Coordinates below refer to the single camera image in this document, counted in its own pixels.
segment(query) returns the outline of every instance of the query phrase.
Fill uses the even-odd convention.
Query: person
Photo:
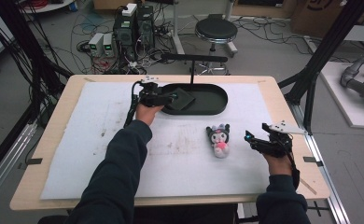
[[[110,141],[105,159],[94,171],[80,202],[65,224],[134,222],[134,195],[147,156],[147,143],[152,137],[149,126],[161,109],[161,106],[137,106],[135,120],[119,130]],[[267,192],[261,194],[257,200],[259,223],[309,223],[306,215],[307,203],[293,188],[291,166],[287,157],[277,159],[264,155],[264,158],[269,163],[270,185]],[[221,216],[223,210],[217,208],[219,207],[213,213],[207,213],[208,207],[203,212],[199,207],[198,211],[203,216]],[[197,217],[196,221],[190,223],[215,223],[201,220],[204,219]]]

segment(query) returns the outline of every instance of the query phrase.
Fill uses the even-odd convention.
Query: hand
[[[292,165],[287,156],[276,158],[263,154],[263,157],[269,163],[270,175],[292,175]]]
[[[152,124],[157,112],[161,111],[164,106],[147,107],[145,105],[138,104],[136,107],[135,118],[143,121],[147,126]]]

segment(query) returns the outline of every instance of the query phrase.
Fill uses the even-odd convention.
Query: plush toy
[[[230,152],[227,144],[229,142],[230,125],[220,124],[219,127],[215,125],[212,128],[206,127],[206,132],[214,148],[215,156],[226,158]]]

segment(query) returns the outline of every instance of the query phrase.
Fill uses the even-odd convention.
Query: round stool
[[[237,36],[237,27],[230,22],[220,18],[207,18],[196,24],[196,36],[200,39],[208,41],[211,44],[209,55],[215,55],[215,44],[227,44]],[[221,63],[220,67],[214,67],[213,63],[198,64],[203,70],[198,75],[212,74],[222,72],[223,75],[228,75],[229,70],[226,64]]]

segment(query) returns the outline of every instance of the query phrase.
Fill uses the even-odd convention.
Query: sleeve
[[[134,195],[151,137],[140,120],[118,131],[65,223],[132,223]]]
[[[271,175],[266,193],[258,196],[257,209],[260,224],[310,223],[305,198],[297,194],[290,175]]]

